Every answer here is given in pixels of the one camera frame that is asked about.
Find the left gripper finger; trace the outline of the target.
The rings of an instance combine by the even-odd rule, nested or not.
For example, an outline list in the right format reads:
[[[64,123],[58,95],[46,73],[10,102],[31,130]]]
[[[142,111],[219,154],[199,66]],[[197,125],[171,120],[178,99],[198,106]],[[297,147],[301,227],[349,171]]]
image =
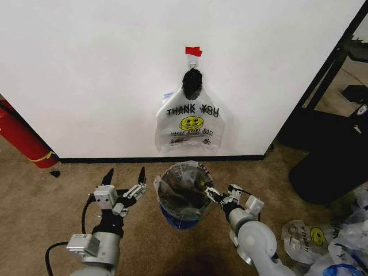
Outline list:
[[[145,167],[141,168],[137,184],[129,190],[118,189],[116,203],[113,207],[113,214],[115,216],[125,217],[128,209],[137,203],[147,190]]]
[[[111,168],[109,172],[103,177],[101,186],[111,185],[113,174],[114,174],[114,168]]]

